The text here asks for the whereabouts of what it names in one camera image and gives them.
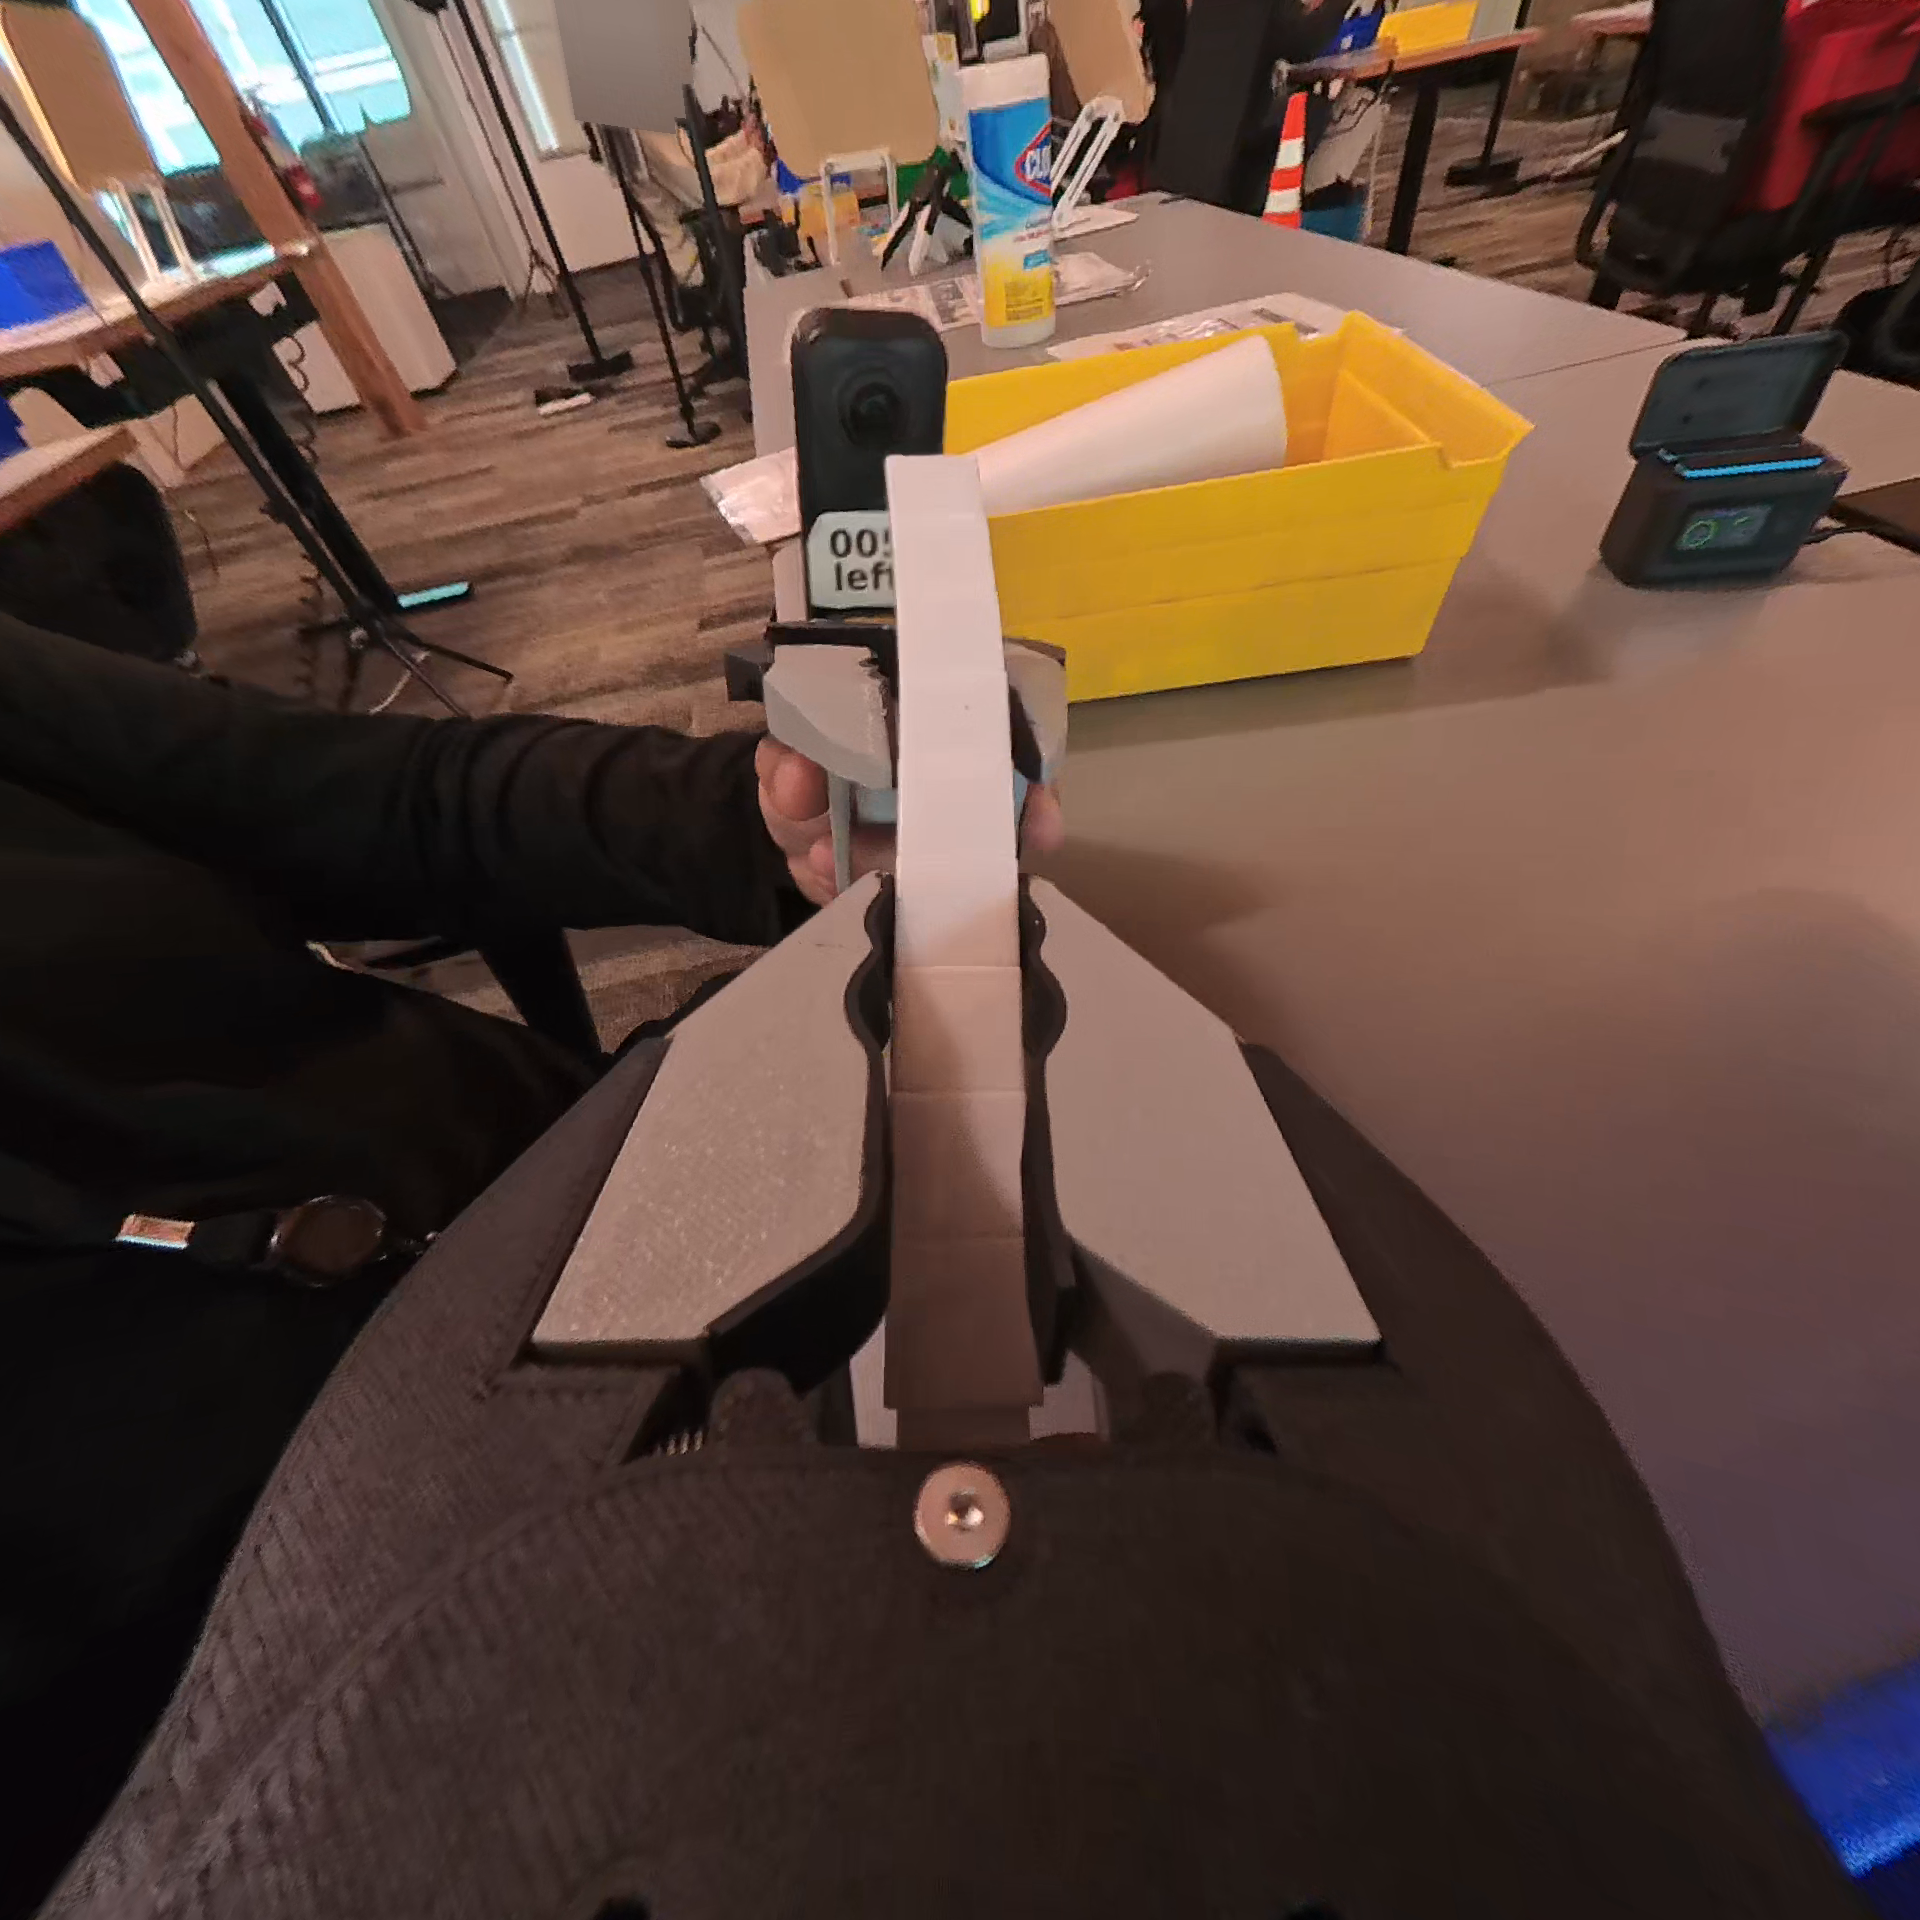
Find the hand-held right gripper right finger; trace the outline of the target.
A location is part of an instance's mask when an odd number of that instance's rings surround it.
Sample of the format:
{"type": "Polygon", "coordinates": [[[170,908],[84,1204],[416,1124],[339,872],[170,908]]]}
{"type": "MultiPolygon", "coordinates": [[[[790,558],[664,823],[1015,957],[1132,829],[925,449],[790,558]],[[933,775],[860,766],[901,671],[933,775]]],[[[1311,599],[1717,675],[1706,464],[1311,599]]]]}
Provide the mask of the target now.
{"type": "Polygon", "coordinates": [[[1063,1015],[1042,1069],[1052,1199],[1094,1380],[1380,1355],[1380,1327],[1237,1033],[1034,878],[1034,966],[1063,1015]]]}

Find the disinfecting wipes canister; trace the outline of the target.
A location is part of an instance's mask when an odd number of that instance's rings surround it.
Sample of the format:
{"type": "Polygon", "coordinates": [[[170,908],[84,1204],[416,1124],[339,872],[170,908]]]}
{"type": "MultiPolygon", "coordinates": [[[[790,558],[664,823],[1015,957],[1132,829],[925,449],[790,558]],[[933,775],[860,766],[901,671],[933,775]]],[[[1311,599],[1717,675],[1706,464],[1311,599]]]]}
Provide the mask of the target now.
{"type": "Polygon", "coordinates": [[[1041,347],[1057,324],[1047,58],[964,67],[962,107],[980,339],[1041,347]]]}

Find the red jacket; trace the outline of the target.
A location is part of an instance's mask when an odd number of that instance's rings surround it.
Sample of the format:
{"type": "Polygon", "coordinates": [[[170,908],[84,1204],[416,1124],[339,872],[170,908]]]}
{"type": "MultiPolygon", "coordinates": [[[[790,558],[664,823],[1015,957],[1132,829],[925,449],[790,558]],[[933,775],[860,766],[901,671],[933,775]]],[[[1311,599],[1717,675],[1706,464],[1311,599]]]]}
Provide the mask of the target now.
{"type": "Polygon", "coordinates": [[[1917,48],[1917,3],[1788,3],[1741,211],[1787,212],[1837,144],[1845,144],[1837,176],[1853,180],[1875,150],[1884,108],[1908,82],[1917,48]]]}

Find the clear plastic bag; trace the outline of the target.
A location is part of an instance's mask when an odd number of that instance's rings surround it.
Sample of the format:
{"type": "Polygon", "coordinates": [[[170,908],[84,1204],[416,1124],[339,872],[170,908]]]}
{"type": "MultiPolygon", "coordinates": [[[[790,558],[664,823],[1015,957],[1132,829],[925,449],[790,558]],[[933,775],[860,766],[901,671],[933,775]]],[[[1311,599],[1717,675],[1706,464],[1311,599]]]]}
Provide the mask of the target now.
{"type": "Polygon", "coordinates": [[[792,447],[700,476],[709,503],[742,544],[778,548],[800,541],[800,464],[792,447]]]}

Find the beige wooden board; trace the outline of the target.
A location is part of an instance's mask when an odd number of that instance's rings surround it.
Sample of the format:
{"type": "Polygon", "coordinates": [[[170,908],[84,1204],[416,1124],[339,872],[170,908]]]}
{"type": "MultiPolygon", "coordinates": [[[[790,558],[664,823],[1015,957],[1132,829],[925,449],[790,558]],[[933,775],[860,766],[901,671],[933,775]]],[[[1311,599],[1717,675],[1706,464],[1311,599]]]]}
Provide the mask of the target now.
{"type": "Polygon", "coordinates": [[[921,164],[940,144],[916,4],[745,3],[737,34],[762,125],[797,176],[859,153],[921,164]]]}
{"type": "Polygon", "coordinates": [[[5,3],[2,46],[37,132],[73,187],[102,192],[162,176],[109,46],[80,12],[5,3]]]}

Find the black charging case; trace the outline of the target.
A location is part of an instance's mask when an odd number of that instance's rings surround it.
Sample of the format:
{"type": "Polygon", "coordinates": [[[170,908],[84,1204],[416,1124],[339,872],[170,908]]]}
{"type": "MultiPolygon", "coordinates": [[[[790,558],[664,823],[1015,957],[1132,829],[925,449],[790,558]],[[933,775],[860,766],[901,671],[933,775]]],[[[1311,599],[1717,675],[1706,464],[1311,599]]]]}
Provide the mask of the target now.
{"type": "Polygon", "coordinates": [[[1623,587],[1764,587],[1812,541],[1850,468],[1808,436],[1846,357],[1838,330],[1673,354],[1629,441],[1632,475],[1601,536],[1623,587]]]}

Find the black tripod stand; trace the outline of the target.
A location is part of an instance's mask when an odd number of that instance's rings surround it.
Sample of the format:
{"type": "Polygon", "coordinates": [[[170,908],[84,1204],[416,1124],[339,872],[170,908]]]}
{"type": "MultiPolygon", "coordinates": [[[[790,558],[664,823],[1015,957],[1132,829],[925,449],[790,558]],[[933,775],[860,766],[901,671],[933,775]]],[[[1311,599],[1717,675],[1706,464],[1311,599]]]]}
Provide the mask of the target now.
{"type": "Polygon", "coordinates": [[[151,398],[162,407],[192,398],[214,422],[260,493],[265,513],[299,544],[309,572],[340,607],[337,614],[307,620],[301,636],[310,644],[327,636],[343,642],[349,656],[343,709],[356,696],[363,662],[375,652],[396,662],[399,691],[416,687],[459,716],[467,714],[467,709],[429,672],[429,660],[445,660],[513,687],[517,676],[508,669],[422,638],[410,629],[410,612],[467,602],[472,589],[459,582],[396,593],[327,491],[321,471],[290,436],[262,384],[265,370],[280,369],[277,342],[318,319],[310,301],[304,295],[294,296],[288,323],[279,324],[254,308],[253,284],[244,274],[147,292],[127,273],[79,192],[41,150],[11,101],[2,105],[2,125],[128,308],[125,317],[104,319],[87,344],[62,349],[62,358],[73,366],[102,357],[116,364],[130,398],[109,401],[110,424],[134,420],[134,407],[151,398]]]}

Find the white foam block strip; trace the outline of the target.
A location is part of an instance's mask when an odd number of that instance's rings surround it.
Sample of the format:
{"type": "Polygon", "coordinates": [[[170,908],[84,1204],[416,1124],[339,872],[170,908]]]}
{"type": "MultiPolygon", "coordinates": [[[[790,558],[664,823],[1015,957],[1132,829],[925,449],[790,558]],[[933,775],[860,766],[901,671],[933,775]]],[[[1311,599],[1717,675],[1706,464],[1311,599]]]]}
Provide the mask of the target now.
{"type": "Polygon", "coordinates": [[[973,459],[885,467],[897,575],[883,1401],[905,1453],[1031,1437],[1027,1057],[1010,685],[973,459]]]}

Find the yellow plastic bin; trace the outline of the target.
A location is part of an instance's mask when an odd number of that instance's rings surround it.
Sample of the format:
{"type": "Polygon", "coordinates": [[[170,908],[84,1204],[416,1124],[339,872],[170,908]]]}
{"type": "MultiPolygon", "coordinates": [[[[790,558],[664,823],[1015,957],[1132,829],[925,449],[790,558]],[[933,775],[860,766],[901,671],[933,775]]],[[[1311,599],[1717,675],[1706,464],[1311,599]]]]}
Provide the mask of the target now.
{"type": "Polygon", "coordinates": [[[1065,655],[1068,700],[1098,705],[1411,660],[1533,424],[1427,349],[1350,312],[979,374],[949,386],[947,451],[989,467],[1017,435],[1156,378],[1205,427],[1239,411],[1214,361],[1261,347],[1287,445],[1250,472],[1031,511],[992,506],[1003,622],[1065,655]]]}

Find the white paper roll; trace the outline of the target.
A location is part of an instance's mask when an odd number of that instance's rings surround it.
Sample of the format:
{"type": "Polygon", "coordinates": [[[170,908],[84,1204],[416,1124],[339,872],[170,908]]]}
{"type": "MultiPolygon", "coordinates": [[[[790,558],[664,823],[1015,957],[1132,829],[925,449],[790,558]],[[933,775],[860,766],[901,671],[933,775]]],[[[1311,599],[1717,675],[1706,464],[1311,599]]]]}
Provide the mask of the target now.
{"type": "Polygon", "coordinates": [[[1212,484],[1282,468],[1284,380],[1266,339],[1245,335],[974,455],[990,519],[1212,484]]]}

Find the office desk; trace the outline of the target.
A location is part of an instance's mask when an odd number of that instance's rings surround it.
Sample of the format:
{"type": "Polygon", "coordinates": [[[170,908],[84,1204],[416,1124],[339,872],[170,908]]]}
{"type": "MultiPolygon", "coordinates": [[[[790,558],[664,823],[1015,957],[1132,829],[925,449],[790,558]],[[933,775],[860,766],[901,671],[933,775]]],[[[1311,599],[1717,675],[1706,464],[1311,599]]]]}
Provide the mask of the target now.
{"type": "Polygon", "coordinates": [[[1404,97],[1404,148],[1383,240],[1389,254],[1413,252],[1444,93],[1496,84],[1494,107],[1467,183],[1494,180],[1496,148],[1518,63],[1542,37],[1542,29],[1527,24],[1524,18],[1527,12],[1520,11],[1517,24],[1507,32],[1476,32],[1446,44],[1404,44],[1393,30],[1383,29],[1374,44],[1365,51],[1308,63],[1282,63],[1277,68],[1278,82],[1290,89],[1317,84],[1331,90],[1332,84],[1372,84],[1383,97],[1395,93],[1404,97]]]}

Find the white cabinet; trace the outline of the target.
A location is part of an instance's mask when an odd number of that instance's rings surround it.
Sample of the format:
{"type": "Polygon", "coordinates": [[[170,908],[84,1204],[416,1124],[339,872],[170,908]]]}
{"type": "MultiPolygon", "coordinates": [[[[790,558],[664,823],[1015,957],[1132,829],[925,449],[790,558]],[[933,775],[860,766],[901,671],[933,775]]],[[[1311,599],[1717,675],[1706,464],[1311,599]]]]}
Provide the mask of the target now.
{"type": "MultiPolygon", "coordinates": [[[[459,372],[435,310],[386,225],[327,229],[324,239],[396,374],[415,397],[440,393],[459,372]]],[[[297,395],[322,419],[356,413],[360,397],[317,323],[277,342],[297,395]]]]}

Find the blue plastic bin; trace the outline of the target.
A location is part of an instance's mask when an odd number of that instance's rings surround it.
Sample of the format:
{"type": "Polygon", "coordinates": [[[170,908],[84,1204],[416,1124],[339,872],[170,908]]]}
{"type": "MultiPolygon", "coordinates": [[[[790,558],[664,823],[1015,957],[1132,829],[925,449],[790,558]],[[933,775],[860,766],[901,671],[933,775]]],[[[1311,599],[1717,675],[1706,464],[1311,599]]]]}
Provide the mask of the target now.
{"type": "Polygon", "coordinates": [[[1876,1917],[1919,1917],[1919,1660],[1785,1719],[1767,1745],[1876,1917]]]}

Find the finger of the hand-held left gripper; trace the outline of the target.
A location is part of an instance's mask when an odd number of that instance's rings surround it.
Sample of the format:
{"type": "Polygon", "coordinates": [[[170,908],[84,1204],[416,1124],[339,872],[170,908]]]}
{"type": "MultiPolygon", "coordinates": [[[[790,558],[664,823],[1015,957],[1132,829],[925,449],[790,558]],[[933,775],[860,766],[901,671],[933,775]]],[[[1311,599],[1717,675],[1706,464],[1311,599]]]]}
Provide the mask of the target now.
{"type": "Polygon", "coordinates": [[[775,660],[762,676],[775,741],[857,788],[895,788],[897,725],[874,660],[775,660]]]}
{"type": "Polygon", "coordinates": [[[1055,782],[1071,726],[1067,655],[1050,644],[1004,644],[1003,659],[1015,771],[1027,782],[1055,782]]]}

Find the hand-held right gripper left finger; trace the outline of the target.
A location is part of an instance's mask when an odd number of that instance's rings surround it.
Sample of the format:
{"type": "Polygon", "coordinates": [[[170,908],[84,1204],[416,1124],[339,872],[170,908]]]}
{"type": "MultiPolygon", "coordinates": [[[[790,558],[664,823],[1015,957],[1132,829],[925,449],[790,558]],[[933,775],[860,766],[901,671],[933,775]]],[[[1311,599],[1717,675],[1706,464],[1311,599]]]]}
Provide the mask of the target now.
{"type": "Polygon", "coordinates": [[[533,1331],[631,1361],[816,1389],[889,1301],[895,893],[865,876],[667,1039],[533,1331]]]}

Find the red fire extinguisher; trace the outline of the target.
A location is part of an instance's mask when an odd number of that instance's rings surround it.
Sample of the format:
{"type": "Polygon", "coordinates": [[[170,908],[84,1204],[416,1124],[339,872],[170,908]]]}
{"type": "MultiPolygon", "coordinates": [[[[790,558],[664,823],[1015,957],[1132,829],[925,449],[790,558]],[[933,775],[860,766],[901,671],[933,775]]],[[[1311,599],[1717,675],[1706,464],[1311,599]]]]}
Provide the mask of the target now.
{"type": "Polygon", "coordinates": [[[288,201],[317,225],[324,212],[324,194],[303,153],[288,141],[273,107],[257,93],[247,97],[247,112],[253,138],[288,201]]]}

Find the black badge reel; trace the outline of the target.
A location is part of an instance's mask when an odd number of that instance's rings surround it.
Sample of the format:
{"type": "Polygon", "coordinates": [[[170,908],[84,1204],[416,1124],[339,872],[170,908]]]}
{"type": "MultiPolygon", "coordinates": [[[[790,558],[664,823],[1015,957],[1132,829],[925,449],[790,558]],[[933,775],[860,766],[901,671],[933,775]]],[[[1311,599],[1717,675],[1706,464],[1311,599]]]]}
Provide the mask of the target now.
{"type": "Polygon", "coordinates": [[[392,1253],[386,1214],[360,1196],[317,1196],[277,1212],[260,1269],[309,1288],[355,1282],[392,1253]]]}

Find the printed paper sheet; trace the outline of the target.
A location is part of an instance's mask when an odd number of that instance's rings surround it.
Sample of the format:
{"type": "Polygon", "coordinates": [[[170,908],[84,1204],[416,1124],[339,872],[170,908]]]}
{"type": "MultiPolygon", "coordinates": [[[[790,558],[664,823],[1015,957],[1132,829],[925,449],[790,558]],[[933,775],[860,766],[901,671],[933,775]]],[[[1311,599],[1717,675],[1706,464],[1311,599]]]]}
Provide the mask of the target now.
{"type": "MultiPolygon", "coordinates": [[[[1139,291],[1146,278],[1146,266],[1122,266],[1096,252],[1065,254],[1052,266],[1052,305],[1058,312],[1119,299],[1139,291]]],[[[985,324],[982,291],[973,270],[883,291],[872,299],[872,306],[913,314],[939,330],[985,324]]]]}
{"type": "Polygon", "coordinates": [[[1290,327],[1301,339],[1308,340],[1337,333],[1349,319],[1350,308],[1347,306],[1280,292],[1210,305],[1173,319],[1096,333],[1071,342],[1055,342],[1047,349],[1047,354],[1055,363],[1074,363],[1121,352],[1186,347],[1275,327],[1290,327]]]}

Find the black mesh office chair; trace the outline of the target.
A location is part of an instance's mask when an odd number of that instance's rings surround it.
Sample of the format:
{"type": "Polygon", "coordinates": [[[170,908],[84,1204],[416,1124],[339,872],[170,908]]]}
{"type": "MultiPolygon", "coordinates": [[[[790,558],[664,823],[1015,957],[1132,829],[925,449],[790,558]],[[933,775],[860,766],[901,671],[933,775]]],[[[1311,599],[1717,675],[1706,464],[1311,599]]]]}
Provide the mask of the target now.
{"type": "Polygon", "coordinates": [[[1741,211],[1787,4],[1652,4],[1619,141],[1576,235],[1594,306],[1617,308],[1624,295],[1693,305],[1693,336],[1739,306],[1791,333],[1842,243],[1917,230],[1919,48],[1855,178],[1838,178],[1838,143],[1787,211],[1741,211]]]}

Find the person's left hand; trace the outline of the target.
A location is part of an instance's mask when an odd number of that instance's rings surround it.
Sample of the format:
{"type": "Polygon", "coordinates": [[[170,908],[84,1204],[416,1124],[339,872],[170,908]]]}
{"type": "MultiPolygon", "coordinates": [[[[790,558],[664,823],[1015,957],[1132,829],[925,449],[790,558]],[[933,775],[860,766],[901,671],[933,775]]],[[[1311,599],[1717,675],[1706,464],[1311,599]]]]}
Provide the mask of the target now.
{"type": "MultiPolygon", "coordinates": [[[[834,851],[826,771],[771,734],[756,742],[754,771],[762,823],[794,888],[812,906],[830,905],[850,880],[842,876],[834,851]]],[[[1067,821],[1058,790],[1033,785],[1020,807],[1020,855],[1047,856],[1065,844],[1067,821]]]]}

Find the person's left forearm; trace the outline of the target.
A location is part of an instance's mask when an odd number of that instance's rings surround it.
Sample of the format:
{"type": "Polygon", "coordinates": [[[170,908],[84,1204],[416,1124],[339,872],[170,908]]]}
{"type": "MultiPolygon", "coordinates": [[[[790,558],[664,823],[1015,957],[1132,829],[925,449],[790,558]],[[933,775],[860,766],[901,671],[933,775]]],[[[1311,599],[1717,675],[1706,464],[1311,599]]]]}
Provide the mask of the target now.
{"type": "Polygon", "coordinates": [[[549,714],[339,714],[5,618],[5,786],[244,885],[307,940],[684,928],[814,912],[761,738],[549,714]]]}

